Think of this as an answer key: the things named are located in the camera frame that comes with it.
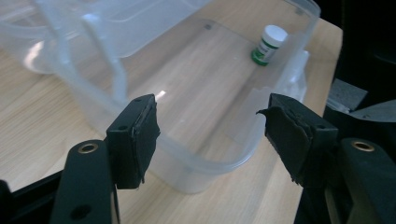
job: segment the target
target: light wood surface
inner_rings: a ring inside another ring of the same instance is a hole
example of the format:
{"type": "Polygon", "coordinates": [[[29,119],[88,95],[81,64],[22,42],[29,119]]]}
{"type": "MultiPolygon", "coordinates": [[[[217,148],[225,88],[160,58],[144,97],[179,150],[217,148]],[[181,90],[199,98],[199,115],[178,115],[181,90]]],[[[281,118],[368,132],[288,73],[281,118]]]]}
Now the light wood surface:
{"type": "MultiPolygon", "coordinates": [[[[197,13],[252,43],[281,10],[276,0],[214,0],[197,13]]],[[[307,46],[304,103],[321,114],[341,46],[342,31],[319,20],[307,46]]],[[[27,71],[0,51],[0,178],[12,190],[63,169],[68,150],[102,139],[56,76],[27,71]]],[[[301,188],[265,137],[253,157],[206,191],[187,195],[151,172],[139,190],[120,190],[122,223],[292,223],[301,188]]]]}

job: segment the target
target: metal screw hole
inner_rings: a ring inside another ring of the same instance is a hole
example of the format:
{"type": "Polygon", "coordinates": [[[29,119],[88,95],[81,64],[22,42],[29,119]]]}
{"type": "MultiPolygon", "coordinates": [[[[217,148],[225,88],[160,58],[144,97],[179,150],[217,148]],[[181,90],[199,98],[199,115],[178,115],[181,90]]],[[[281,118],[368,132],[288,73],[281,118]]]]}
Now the metal screw hole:
{"type": "Polygon", "coordinates": [[[98,145],[94,143],[88,143],[78,148],[78,152],[81,154],[87,154],[95,151],[98,148],[98,145]]]}
{"type": "Polygon", "coordinates": [[[353,141],[352,146],[358,150],[366,151],[366,152],[372,152],[375,150],[375,148],[372,145],[359,141],[353,141]]]}

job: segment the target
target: small pill bottle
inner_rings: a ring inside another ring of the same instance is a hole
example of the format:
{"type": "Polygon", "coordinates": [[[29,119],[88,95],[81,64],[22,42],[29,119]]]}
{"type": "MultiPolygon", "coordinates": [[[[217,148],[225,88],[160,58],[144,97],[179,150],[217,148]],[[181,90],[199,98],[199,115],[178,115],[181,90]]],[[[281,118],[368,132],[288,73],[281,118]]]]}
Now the small pill bottle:
{"type": "Polygon", "coordinates": [[[279,26],[265,26],[262,31],[262,41],[251,51],[251,59],[259,65],[267,65],[287,36],[288,33],[279,26]]]}

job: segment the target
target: white bottle cap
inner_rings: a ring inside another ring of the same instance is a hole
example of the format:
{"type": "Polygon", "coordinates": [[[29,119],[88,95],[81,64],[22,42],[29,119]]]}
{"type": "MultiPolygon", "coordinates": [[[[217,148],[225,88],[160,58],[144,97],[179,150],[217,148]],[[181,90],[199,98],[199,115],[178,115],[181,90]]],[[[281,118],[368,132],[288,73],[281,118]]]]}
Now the white bottle cap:
{"type": "Polygon", "coordinates": [[[264,39],[267,44],[272,45],[276,48],[282,45],[283,41],[288,36],[288,33],[279,26],[267,25],[262,32],[262,39],[264,39]]]}

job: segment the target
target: plastic storage box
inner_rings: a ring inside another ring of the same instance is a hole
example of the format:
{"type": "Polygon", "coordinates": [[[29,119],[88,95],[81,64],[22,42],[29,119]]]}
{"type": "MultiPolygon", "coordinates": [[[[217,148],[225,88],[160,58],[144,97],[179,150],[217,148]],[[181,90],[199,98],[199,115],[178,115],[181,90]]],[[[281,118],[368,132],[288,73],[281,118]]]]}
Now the plastic storage box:
{"type": "Polygon", "coordinates": [[[28,69],[55,73],[105,133],[128,102],[154,93],[161,135],[149,169],[196,193],[247,161],[270,92],[304,99],[304,50],[318,20],[309,0],[279,1],[288,32],[266,67],[252,43],[193,12],[209,0],[0,0],[0,46],[28,69]]]}

